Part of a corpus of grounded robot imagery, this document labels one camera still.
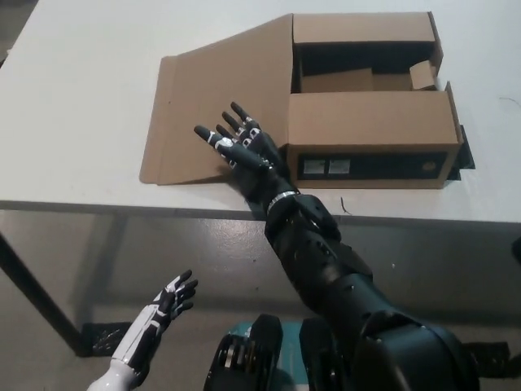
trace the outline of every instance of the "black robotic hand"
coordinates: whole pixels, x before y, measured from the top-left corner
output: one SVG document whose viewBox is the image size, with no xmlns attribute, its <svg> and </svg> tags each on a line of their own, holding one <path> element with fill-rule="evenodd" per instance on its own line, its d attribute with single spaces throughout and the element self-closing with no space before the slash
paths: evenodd
<svg viewBox="0 0 521 391">
<path fill-rule="evenodd" d="M 232 102 L 230 106 L 242 122 L 227 112 L 222 113 L 233 133 L 222 125 L 216 126 L 217 133 L 201 125 L 194 131 L 230 164 L 246 200 L 262 204 L 267 213 L 275 197 L 297 190 L 291 185 L 289 169 L 273 139 L 237 103 Z"/>
</svg>

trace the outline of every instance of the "black table leg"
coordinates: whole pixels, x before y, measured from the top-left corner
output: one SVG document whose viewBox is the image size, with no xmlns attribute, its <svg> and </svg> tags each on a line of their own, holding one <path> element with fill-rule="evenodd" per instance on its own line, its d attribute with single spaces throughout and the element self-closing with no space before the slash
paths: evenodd
<svg viewBox="0 0 521 391">
<path fill-rule="evenodd" d="M 111 356 L 130 323 L 87 323 L 79 332 L 0 233 L 0 268 L 77 356 Z"/>
</svg>

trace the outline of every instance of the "gray floor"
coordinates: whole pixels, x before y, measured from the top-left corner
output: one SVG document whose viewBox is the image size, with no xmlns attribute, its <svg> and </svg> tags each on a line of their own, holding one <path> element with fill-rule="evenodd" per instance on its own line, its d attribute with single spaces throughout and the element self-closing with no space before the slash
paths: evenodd
<svg viewBox="0 0 521 391">
<path fill-rule="evenodd" d="M 262 235 L 262 223 L 0 212 L 0 230 L 77 324 L 131 319 L 173 275 L 200 280 L 195 308 L 176 320 L 156 356 L 149 390 L 202 389 L 223 333 L 259 312 L 306 310 Z M 396 303 L 464 341 L 507 340 L 521 350 L 521 266 L 515 229 L 343 227 Z M 0 274 L 2 389 L 86 389 L 105 358 L 80 359 Z M 486 390 L 519 389 L 513 380 Z"/>
</svg>

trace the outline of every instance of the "cardboard box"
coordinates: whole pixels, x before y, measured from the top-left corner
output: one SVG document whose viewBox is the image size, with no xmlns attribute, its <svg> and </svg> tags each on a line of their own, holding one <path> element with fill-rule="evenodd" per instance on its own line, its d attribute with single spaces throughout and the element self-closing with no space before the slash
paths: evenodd
<svg viewBox="0 0 521 391">
<path fill-rule="evenodd" d="M 462 143 L 450 89 L 424 90 L 442 58 L 431 13 L 285 15 L 165 57 L 140 179 L 227 175 L 193 128 L 236 101 L 299 187 L 442 187 Z"/>
</svg>

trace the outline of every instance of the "box flap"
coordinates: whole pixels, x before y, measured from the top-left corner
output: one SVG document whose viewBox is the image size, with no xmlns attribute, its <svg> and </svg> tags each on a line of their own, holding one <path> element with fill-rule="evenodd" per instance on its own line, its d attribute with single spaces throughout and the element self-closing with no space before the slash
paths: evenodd
<svg viewBox="0 0 521 391">
<path fill-rule="evenodd" d="M 436 28 L 436 23 L 434 21 L 434 15 L 432 14 L 432 12 L 429 12 L 429 20 L 431 21 L 431 28 L 432 28 L 432 32 L 434 33 L 434 38 L 435 38 L 435 43 L 436 43 L 434 53 L 432 54 L 432 57 L 431 57 L 431 63 L 435 69 L 435 71 L 433 72 L 434 76 L 438 76 L 438 72 L 440 71 L 440 67 L 441 67 L 441 61 L 443 59 L 443 49 L 441 48 L 440 35 L 438 34 L 438 29 Z"/>
<path fill-rule="evenodd" d="M 427 12 L 372 14 L 295 14 L 293 41 L 434 42 Z"/>
<path fill-rule="evenodd" d="M 301 92 L 372 91 L 370 68 L 302 77 Z"/>
<path fill-rule="evenodd" d="M 456 103 L 454 102 L 453 87 L 450 85 L 450 81 L 447 82 L 445 91 L 447 92 L 447 95 L 449 96 L 450 109 L 453 114 L 453 121 L 454 121 L 454 128 L 455 128 L 454 130 L 456 131 L 456 136 L 458 137 L 458 142 L 460 144 L 463 144 L 462 127 L 459 124 L 458 112 L 456 111 Z"/>
<path fill-rule="evenodd" d="M 168 137 L 158 184 L 201 181 L 227 172 L 222 158 L 201 143 L 193 128 L 223 123 L 221 112 L 229 110 L 232 100 L 269 130 L 278 145 L 287 142 L 291 25 L 292 15 L 285 15 L 177 57 L 165 107 Z"/>
<path fill-rule="evenodd" d="M 147 145 L 141 163 L 139 180 L 143 183 L 157 183 L 160 173 L 161 157 L 164 141 L 167 137 L 169 97 L 172 90 L 173 74 L 177 57 L 169 56 L 161 59 L 160 71 L 155 88 L 154 107 L 148 129 Z"/>
<path fill-rule="evenodd" d="M 293 94 L 289 118 L 291 145 L 458 143 L 443 91 Z"/>
</svg>

